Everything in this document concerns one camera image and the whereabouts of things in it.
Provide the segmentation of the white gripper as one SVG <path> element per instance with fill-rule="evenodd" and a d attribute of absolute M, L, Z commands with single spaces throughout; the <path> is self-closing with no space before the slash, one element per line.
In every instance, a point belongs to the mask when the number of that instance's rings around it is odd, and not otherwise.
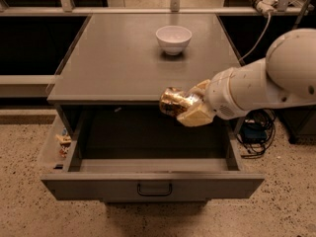
<path fill-rule="evenodd" d="M 177 121 L 186 127 L 196 127 L 212 123 L 215 115 L 221 119 L 244 117 L 249 110 L 243 109 L 234 95 L 238 93 L 238 86 L 246 88 L 248 74 L 244 67 L 232 67 L 194 85 L 188 94 L 204 96 L 204 103 L 191 106 L 177 116 Z"/>

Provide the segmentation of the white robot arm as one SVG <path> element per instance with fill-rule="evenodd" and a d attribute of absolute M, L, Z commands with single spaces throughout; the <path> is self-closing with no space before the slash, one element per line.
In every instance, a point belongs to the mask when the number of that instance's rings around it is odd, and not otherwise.
<path fill-rule="evenodd" d="M 193 88 L 202 101 L 177 116 L 185 126 L 209 124 L 214 118 L 235 119 L 258 109 L 316 104 L 316 30 L 285 33 L 264 58 L 217 73 Z"/>

